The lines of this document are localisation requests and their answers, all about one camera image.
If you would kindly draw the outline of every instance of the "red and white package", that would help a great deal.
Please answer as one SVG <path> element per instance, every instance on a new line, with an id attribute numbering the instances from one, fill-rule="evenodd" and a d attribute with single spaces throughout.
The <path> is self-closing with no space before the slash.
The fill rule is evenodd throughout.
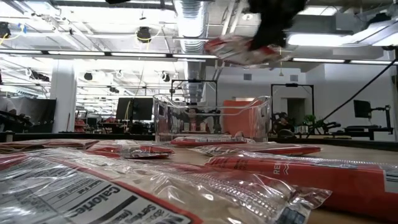
<path id="1" fill-rule="evenodd" d="M 7 223 L 304 224 L 330 191 L 240 170 L 71 149 L 0 156 Z"/>
<path id="2" fill-rule="evenodd" d="M 21 152 L 31 149 L 42 149 L 48 147 L 73 147 L 76 149 L 87 149 L 97 143 L 95 139 L 36 139 L 27 141 L 0 143 L 1 153 Z"/>
<path id="3" fill-rule="evenodd" d="M 300 187 L 331 190 L 324 206 L 398 222 L 398 166 L 373 162 L 239 152 L 212 157 L 206 166 L 263 174 Z"/>
<path id="4" fill-rule="evenodd" d="M 244 144 L 248 142 L 253 142 L 252 139 L 246 139 L 244 137 L 209 137 L 209 136 L 185 136 L 177 137 L 170 141 L 173 145 L 178 146 L 207 146 L 215 144 Z"/>
<path id="5" fill-rule="evenodd" d="M 174 154 L 171 147 L 133 140 L 104 140 L 88 150 L 90 154 L 125 159 L 165 158 Z"/>
<path id="6" fill-rule="evenodd" d="M 188 149 L 206 154 L 207 156 L 218 156 L 222 154 L 241 152 L 241 151 L 264 152 L 269 154 L 278 154 L 286 156 L 302 156 L 321 151 L 321 148 L 318 146 L 279 144 L 275 142 L 210 145 L 210 146 L 198 146 Z"/>
<path id="7" fill-rule="evenodd" d="M 282 59 L 282 56 L 270 47 L 248 50 L 251 41 L 252 37 L 228 34 L 208 41 L 205 50 L 225 62 L 238 65 L 257 65 Z"/>

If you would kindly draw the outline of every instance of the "nutrition facts label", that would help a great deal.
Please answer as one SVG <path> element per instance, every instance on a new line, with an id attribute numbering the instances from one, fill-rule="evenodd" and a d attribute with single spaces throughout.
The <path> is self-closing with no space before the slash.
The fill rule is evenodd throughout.
<path id="1" fill-rule="evenodd" d="M 174 211 L 153 196 L 45 159 L 26 159 L 0 170 L 2 224 L 194 222 Z"/>

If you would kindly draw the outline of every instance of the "table surface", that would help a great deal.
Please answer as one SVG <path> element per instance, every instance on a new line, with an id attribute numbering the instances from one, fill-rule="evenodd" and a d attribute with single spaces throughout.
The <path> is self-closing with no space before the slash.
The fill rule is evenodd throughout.
<path id="1" fill-rule="evenodd" d="M 398 161 L 398 153 L 389 151 L 380 151 L 374 149 L 360 149 L 353 147 L 340 147 L 329 145 L 318 145 L 322 148 L 321 152 L 311 154 L 311 156 L 321 157 L 325 159 L 344 159 L 356 161 L 372 161 L 395 163 Z M 195 165 L 203 165 L 209 159 L 208 156 L 187 149 L 176 149 L 175 155 L 168 160 L 174 162 L 184 162 Z M 350 215 L 340 212 L 331 212 L 327 210 L 317 209 L 310 215 L 308 224 L 382 224 L 363 218 L 357 215 Z"/>

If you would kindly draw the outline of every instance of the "ceiling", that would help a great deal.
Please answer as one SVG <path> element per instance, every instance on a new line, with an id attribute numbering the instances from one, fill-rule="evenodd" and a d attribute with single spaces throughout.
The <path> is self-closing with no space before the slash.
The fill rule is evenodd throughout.
<path id="1" fill-rule="evenodd" d="M 125 4 L 109 6 L 102 0 L 26 0 L 0 1 L 0 22 L 8 22 L 13 40 L 5 40 L 2 49 L 40 49 L 40 50 L 87 50 L 112 52 L 167 52 L 180 53 L 178 37 L 178 19 L 172 10 L 172 1 L 165 0 L 164 9 L 159 8 L 158 0 L 137 0 Z M 208 21 L 206 38 L 218 37 L 222 34 L 224 22 L 228 15 L 229 0 L 208 1 Z M 313 0 L 297 20 L 312 20 L 312 16 L 325 19 L 334 18 L 335 14 L 352 14 L 366 12 L 375 8 L 388 6 L 391 1 L 384 0 Z M 257 29 L 257 15 L 236 15 L 238 22 L 234 33 L 253 35 Z M 361 26 L 361 19 L 356 20 Z M 26 30 L 21 32 L 18 24 L 24 24 Z M 135 36 L 139 27 L 150 28 L 152 39 L 148 44 L 139 42 Z M 381 57 L 382 50 L 378 47 L 335 48 L 335 47 L 298 47 L 288 46 L 284 52 L 300 57 L 323 58 L 358 58 L 375 59 Z M 40 72 L 49 78 L 52 74 L 51 58 L 8 57 L 0 55 L 0 69 L 4 83 L 41 83 L 40 80 L 29 78 L 27 68 Z M 109 112 L 118 96 L 169 94 L 170 82 L 161 79 L 167 73 L 173 79 L 184 79 L 184 62 L 181 61 L 141 61 L 141 60 L 98 60 L 77 59 L 79 64 L 78 85 L 103 85 L 102 88 L 78 88 L 78 105 L 88 105 L 94 97 L 110 99 L 101 102 L 102 112 Z M 289 63 L 283 67 L 301 68 L 302 72 L 311 69 L 313 63 Z M 84 79 L 85 73 L 92 73 L 92 81 Z M 122 86 L 119 94 L 111 93 L 106 86 Z M 2 92 L 12 95 L 31 93 L 38 97 L 49 97 L 49 86 L 4 86 Z M 177 96 L 183 91 L 177 90 Z"/>

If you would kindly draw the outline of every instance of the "white wall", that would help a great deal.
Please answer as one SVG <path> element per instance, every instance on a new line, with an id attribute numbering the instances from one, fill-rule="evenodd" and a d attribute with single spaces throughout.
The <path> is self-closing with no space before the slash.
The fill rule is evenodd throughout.
<path id="1" fill-rule="evenodd" d="M 244 81 L 243 74 L 251 73 L 252 80 Z M 256 97 L 270 96 L 271 83 L 286 84 L 291 83 L 290 75 L 298 75 L 299 84 L 305 83 L 305 74 L 298 68 L 284 68 L 284 76 L 280 76 L 280 69 L 273 71 L 264 68 L 224 68 L 218 80 L 218 104 L 222 105 L 224 100 L 232 100 L 233 97 Z M 206 79 L 210 80 L 214 74 L 214 67 L 206 68 Z M 205 88 L 205 100 L 209 105 L 215 105 L 215 91 L 209 87 Z M 285 86 L 274 87 L 274 112 L 287 112 L 286 98 L 307 98 L 308 108 L 311 108 L 311 94 L 303 88 L 287 88 Z"/>
<path id="2" fill-rule="evenodd" d="M 348 98 L 352 97 L 384 67 L 377 65 L 325 64 L 307 72 L 307 83 L 315 85 L 315 115 L 317 118 L 324 118 Z M 390 73 L 387 71 L 362 91 L 355 100 L 370 101 L 372 108 L 385 105 L 393 107 L 392 93 L 393 86 Z M 391 109 L 390 114 L 391 124 L 394 127 L 393 109 Z M 383 111 L 375 111 L 372 116 L 372 124 L 386 126 L 386 116 Z M 349 102 L 327 120 L 339 122 L 342 127 L 371 124 L 366 118 L 354 117 L 353 102 Z M 375 140 L 395 141 L 395 137 L 387 133 L 376 133 Z"/>

